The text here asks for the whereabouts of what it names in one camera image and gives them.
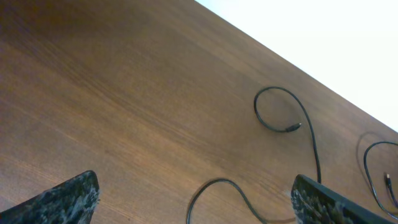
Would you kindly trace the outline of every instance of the white wall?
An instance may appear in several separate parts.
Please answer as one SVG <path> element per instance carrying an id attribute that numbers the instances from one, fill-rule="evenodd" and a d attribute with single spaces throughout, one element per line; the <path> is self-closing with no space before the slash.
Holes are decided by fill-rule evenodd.
<path id="1" fill-rule="evenodd" d="M 398 131 L 398 1 L 197 1 Z"/>

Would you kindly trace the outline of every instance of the cable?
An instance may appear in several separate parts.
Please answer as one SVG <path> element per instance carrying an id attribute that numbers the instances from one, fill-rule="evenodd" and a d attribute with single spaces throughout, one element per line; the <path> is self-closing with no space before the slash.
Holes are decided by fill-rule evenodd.
<path id="1" fill-rule="evenodd" d="M 364 166 L 364 168 L 365 168 L 365 172 L 366 172 L 366 175 L 367 175 L 367 177 L 368 177 L 369 184 L 370 184 L 370 186 L 371 186 L 371 188 L 372 188 L 373 197 L 374 197 L 374 199 L 376 200 L 377 204 L 379 205 L 379 207 L 380 207 L 383 211 L 385 211 L 387 214 L 389 214 L 392 218 L 395 218 L 396 220 L 398 220 L 398 217 L 395 216 L 396 213 L 390 212 L 390 211 L 388 211 L 387 209 L 385 209 L 385 208 L 383 207 L 383 205 L 381 204 L 381 202 L 379 201 L 379 197 L 377 196 L 376 189 L 374 188 L 374 185 L 373 185 L 373 182 L 372 182 L 372 178 L 371 178 L 371 176 L 370 176 L 370 174 L 369 174 L 369 169 L 368 169 L 368 164 L 367 164 L 367 162 L 366 162 L 366 158 L 367 158 L 367 156 L 368 156 L 369 150 L 371 150 L 371 148 L 372 148 L 373 146 L 377 146 L 378 144 L 392 144 L 392 145 L 398 146 L 397 143 L 389 142 L 389 141 L 380 141 L 380 142 L 375 142 L 375 143 L 371 144 L 371 145 L 366 149 L 366 151 L 365 151 L 365 153 L 364 153 L 364 156 L 363 156 L 363 166 Z M 392 192 L 391 180 L 390 180 L 390 184 L 388 184 L 388 180 L 390 180 L 390 178 L 389 178 L 389 175 L 387 174 L 387 175 L 386 175 L 386 184 L 387 184 L 387 188 L 390 190 L 391 197 L 392 197 L 394 203 L 397 205 L 397 201 L 395 200 L 394 193 Z"/>
<path id="2" fill-rule="evenodd" d="M 313 146 L 313 151 L 314 151 L 314 155 L 315 155 L 315 162 L 317 164 L 317 177 L 318 177 L 318 183 L 321 183 L 321 168 L 320 168 L 320 163 L 319 163 L 319 158 L 318 158 L 318 151 L 317 151 L 317 144 L 315 142 L 315 134 L 312 128 L 312 124 L 311 124 L 311 120 L 310 117 L 308 116 L 307 111 L 305 110 L 303 104 L 301 104 L 300 100 L 290 91 L 286 90 L 285 88 L 282 87 L 277 87 L 277 86 L 270 86 L 267 88 L 263 88 L 262 90 L 260 90 L 256 96 L 254 97 L 254 112 L 258 118 L 258 120 L 260 121 L 261 124 L 263 124 L 266 128 L 278 132 L 278 133 L 289 133 L 292 131 L 297 130 L 299 127 L 301 127 L 301 123 L 298 124 L 294 124 L 288 128 L 285 128 L 283 130 L 279 130 L 276 128 L 273 128 L 272 126 L 270 126 L 269 124 L 267 124 L 266 122 L 264 122 L 264 120 L 261 118 L 258 110 L 257 110 L 257 100 L 259 98 L 259 95 L 261 93 L 264 93 L 267 90 L 270 89 L 278 89 L 278 90 L 283 90 L 287 93 L 289 93 L 290 95 L 293 96 L 293 98 L 299 103 L 299 105 L 301 106 L 301 109 L 303 109 L 303 112 L 305 114 L 305 117 L 307 118 L 308 124 L 310 126 L 310 130 L 311 130 L 311 136 L 312 136 L 312 146 Z M 290 219 L 286 219 L 286 220 L 266 220 L 265 218 L 262 218 L 257 211 L 253 208 L 253 206 L 251 205 L 249 199 L 245 196 L 245 194 L 243 193 L 242 189 L 235 184 L 232 180 L 228 180 L 228 179 L 215 179 L 215 180 L 211 180 L 209 181 L 207 184 L 205 184 L 204 186 L 202 186 L 199 191 L 194 195 L 194 197 L 192 198 L 189 207 L 188 207 L 188 211 L 187 211 L 187 224 L 190 224 L 191 221 L 191 214 L 192 214 L 192 210 L 193 210 L 193 206 L 195 205 L 195 202 L 197 201 L 197 199 L 199 198 L 199 196 L 203 193 L 203 191 L 205 191 L 210 185 L 218 183 L 218 182 L 226 182 L 228 184 L 231 184 L 232 186 L 235 187 L 236 190 L 238 190 L 238 192 L 242 195 L 242 198 L 244 199 L 244 201 L 246 202 L 246 205 L 249 207 L 251 213 L 263 224 L 269 222 L 269 223 L 288 223 L 288 222 L 292 222 L 295 220 L 295 218 L 290 218 Z"/>

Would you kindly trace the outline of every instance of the white background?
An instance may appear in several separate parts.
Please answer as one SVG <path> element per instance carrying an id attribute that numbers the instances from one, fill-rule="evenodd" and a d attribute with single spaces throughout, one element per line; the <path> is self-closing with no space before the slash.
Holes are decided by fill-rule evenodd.
<path id="1" fill-rule="evenodd" d="M 398 131 L 398 1 L 197 1 Z"/>

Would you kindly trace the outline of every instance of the wooden table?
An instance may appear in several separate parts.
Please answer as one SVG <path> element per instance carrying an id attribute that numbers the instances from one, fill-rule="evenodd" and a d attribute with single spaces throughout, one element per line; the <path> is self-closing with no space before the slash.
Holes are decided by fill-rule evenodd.
<path id="1" fill-rule="evenodd" d="M 293 217 L 294 178 L 315 179 L 315 161 L 288 94 L 265 93 L 259 107 L 280 128 L 301 121 L 298 131 L 255 117 L 256 92 L 277 85 L 312 119 L 325 186 L 387 218 L 362 160 L 397 133 L 199 4 L 3 0 L 0 10 L 0 210 L 92 169 L 92 223 L 184 223 L 215 177 L 237 182 L 266 218 Z M 382 173 L 398 180 L 397 157 L 379 146 L 368 158 L 387 208 Z M 258 223 L 226 184 L 200 197 L 193 222 Z"/>

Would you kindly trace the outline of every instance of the brown wooden surface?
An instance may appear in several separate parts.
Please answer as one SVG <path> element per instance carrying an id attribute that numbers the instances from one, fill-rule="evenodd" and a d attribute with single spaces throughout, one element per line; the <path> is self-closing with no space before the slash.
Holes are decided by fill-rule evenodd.
<path id="1" fill-rule="evenodd" d="M 266 218 L 290 218 L 295 176 L 316 172 L 288 94 L 259 106 L 275 126 L 301 121 L 297 132 L 273 133 L 253 113 L 256 92 L 278 85 L 307 108 L 323 183 L 387 217 L 362 160 L 397 133 L 199 4 L 1 0 L 0 10 L 0 210 L 92 169 L 102 191 L 92 223 L 184 223 L 215 177 L 237 182 Z M 382 173 L 398 180 L 397 158 L 389 146 L 369 155 L 388 208 Z M 258 223 L 226 184 L 203 194 L 193 222 Z"/>

